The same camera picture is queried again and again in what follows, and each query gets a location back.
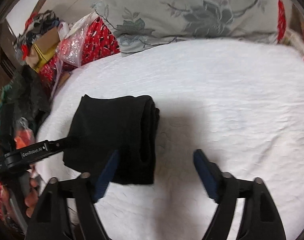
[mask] finger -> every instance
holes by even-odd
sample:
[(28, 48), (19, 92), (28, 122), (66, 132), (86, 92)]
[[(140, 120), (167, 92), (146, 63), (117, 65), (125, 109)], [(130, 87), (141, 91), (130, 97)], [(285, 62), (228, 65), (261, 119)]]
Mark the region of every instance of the finger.
[(35, 164), (31, 164), (31, 165), (30, 165), (30, 170), (29, 170), (29, 172), (30, 172), (30, 175), (32, 175), (32, 174), (35, 172)]
[(39, 186), (38, 182), (36, 181), (36, 179), (31, 179), (30, 180), (30, 185), (31, 187), (37, 187)]
[(33, 211), (34, 211), (34, 208), (35, 208), (35, 206), (32, 206), (32, 207), (28, 207), (28, 208), (27, 208), (27, 211), (25, 212), (26, 215), (27, 215), (27, 217), (31, 217), (31, 216), (32, 216)]
[(38, 199), (39, 199), (38, 192), (33, 188), (25, 198), (25, 204), (28, 207), (32, 207), (33, 205), (36, 205)]

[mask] blue gripper pad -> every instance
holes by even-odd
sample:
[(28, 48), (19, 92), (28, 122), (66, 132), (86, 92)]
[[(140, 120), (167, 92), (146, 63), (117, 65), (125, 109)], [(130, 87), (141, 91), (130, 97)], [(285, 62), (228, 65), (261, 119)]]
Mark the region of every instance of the blue gripper pad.
[(218, 187), (222, 181), (221, 170), (215, 163), (211, 163), (200, 149), (194, 152), (193, 161), (208, 197), (218, 203), (220, 198)]
[(95, 203), (100, 198), (104, 197), (105, 192), (107, 191), (108, 186), (114, 177), (116, 169), (119, 165), (119, 161), (120, 161), (120, 154), (119, 151), (116, 150), (111, 154), (110, 159), (108, 160), (98, 180), (95, 183), (94, 193), (92, 194), (92, 200)]

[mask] clear plastic bag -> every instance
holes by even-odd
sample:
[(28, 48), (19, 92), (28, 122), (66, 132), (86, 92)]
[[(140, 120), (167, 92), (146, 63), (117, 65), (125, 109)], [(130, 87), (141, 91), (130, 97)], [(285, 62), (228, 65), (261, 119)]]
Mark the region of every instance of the clear plastic bag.
[(97, 18), (96, 13), (90, 13), (77, 21), (65, 39), (57, 47), (57, 55), (63, 62), (81, 67), (84, 40), (89, 26)]
[(54, 86), (52, 88), (50, 99), (49, 99), (50, 102), (52, 101), (52, 99), (54, 97), (54, 94), (55, 94), (55, 92), (57, 90), (58, 84), (59, 84), (60, 76), (62, 74), (62, 65), (63, 65), (62, 60), (57, 59), (57, 61), (55, 63), (55, 66), (56, 66), (56, 77), (55, 77)]
[(33, 131), (29, 128), (29, 122), (21, 117), (16, 124), (16, 136), (14, 138), (17, 149), (29, 146), (35, 143)]

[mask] white quilted blanket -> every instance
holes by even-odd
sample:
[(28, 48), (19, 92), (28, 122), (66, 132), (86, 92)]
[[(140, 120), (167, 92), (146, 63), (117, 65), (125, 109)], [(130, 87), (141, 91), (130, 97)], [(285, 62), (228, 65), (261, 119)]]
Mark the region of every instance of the white quilted blanket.
[[(293, 49), (194, 40), (92, 62), (55, 97), (39, 141), (68, 134), (84, 94), (151, 95), (160, 109), (155, 184), (111, 184), (96, 204), (111, 239), (202, 239), (216, 205), (192, 164), (197, 148), (239, 179), (265, 180), (287, 240), (304, 228), (304, 62)], [(45, 181), (78, 175), (62, 154), (38, 163), (37, 171)], [(241, 212), (238, 205), (229, 239)]]

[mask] printed logo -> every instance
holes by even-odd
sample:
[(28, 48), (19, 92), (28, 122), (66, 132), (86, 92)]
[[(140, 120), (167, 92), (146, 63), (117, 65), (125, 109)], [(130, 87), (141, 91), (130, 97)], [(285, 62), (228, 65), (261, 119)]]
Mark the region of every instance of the printed logo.
[(28, 151), (26, 153), (22, 153), (22, 157), (27, 157), (31, 154), (34, 154), (34, 153), (38, 153), (38, 152), (42, 152), (42, 147), (38, 148), (38, 149), (35, 149), (35, 150), (32, 150), (32, 151)]

